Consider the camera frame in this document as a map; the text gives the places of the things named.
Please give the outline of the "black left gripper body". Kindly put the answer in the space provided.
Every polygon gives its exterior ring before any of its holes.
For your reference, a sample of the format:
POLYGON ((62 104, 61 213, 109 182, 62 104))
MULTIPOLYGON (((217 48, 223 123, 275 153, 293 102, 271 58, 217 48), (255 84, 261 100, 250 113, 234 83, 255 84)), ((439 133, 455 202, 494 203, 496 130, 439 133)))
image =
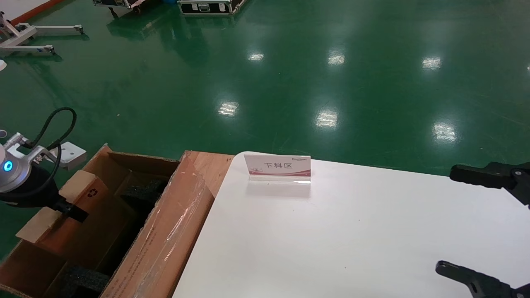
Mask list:
POLYGON ((67 208, 67 201, 59 194, 55 172, 32 166, 29 177, 16 189, 1 194, 0 200, 18 208, 67 208))

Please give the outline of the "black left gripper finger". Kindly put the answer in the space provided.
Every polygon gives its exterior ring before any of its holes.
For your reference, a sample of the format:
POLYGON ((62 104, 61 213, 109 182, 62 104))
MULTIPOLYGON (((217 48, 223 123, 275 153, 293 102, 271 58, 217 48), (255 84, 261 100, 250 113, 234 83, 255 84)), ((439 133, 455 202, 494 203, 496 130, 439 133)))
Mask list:
POLYGON ((89 213, 66 201, 64 198, 55 202, 55 209, 66 217, 72 218, 80 223, 83 223, 89 215, 89 213))

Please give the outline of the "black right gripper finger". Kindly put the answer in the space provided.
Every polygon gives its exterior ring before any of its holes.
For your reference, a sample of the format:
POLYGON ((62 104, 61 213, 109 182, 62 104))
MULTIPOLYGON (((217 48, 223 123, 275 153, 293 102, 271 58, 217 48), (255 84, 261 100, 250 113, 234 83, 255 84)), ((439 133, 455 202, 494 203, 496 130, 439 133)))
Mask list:
POLYGON ((505 189, 522 205, 530 204, 530 163, 517 165, 490 162, 483 168, 454 165, 449 173, 452 181, 505 189))
POLYGON ((529 284, 512 288, 492 276, 450 262, 437 262, 435 271, 443 277, 465 285, 474 298, 528 298, 530 296, 529 284))

